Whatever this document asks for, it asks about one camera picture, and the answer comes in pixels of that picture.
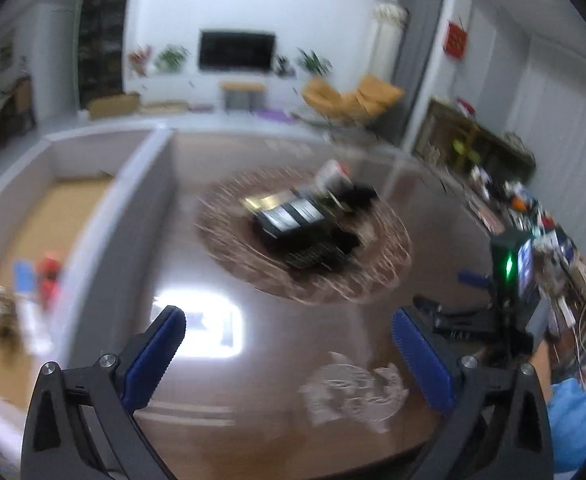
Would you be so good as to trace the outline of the person's right hand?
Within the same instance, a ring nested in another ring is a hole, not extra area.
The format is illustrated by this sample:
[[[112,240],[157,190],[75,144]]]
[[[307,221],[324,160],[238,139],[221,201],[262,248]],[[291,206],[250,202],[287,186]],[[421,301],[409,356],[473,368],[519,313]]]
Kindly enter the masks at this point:
[[[542,389],[545,402],[548,403],[552,398],[552,388],[549,344],[546,339],[540,341],[537,349],[528,359],[528,363],[535,368],[540,389]]]

